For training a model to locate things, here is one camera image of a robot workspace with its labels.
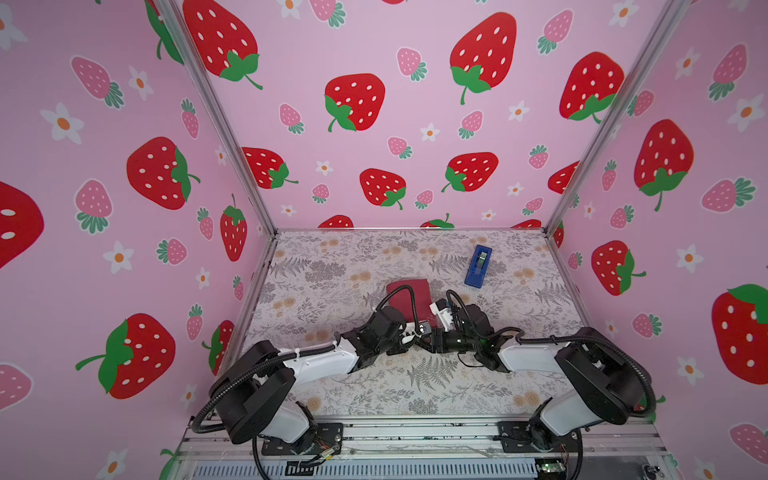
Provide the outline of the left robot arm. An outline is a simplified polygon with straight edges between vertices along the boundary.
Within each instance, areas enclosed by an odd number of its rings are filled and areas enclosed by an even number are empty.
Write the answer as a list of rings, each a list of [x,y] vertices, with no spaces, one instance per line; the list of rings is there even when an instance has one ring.
[[[261,434],[295,443],[313,420],[308,409],[287,401],[293,388],[367,368],[381,354],[408,351],[430,332],[428,322],[408,322],[402,312],[384,306],[363,326],[320,346],[291,350],[258,342],[214,383],[209,391],[212,410],[234,444]]]

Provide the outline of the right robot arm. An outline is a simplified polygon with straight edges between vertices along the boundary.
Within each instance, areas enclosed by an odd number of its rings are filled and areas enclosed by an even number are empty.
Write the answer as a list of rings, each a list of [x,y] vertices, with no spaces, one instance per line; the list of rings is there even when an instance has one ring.
[[[623,425],[644,396],[632,363],[596,330],[574,335],[527,338],[519,327],[491,327],[475,304],[461,307],[446,300],[430,306],[438,326],[424,331],[416,344],[434,354],[471,353],[491,371],[534,371],[564,376],[570,390],[539,405],[514,436],[547,452],[578,429],[599,423]]]

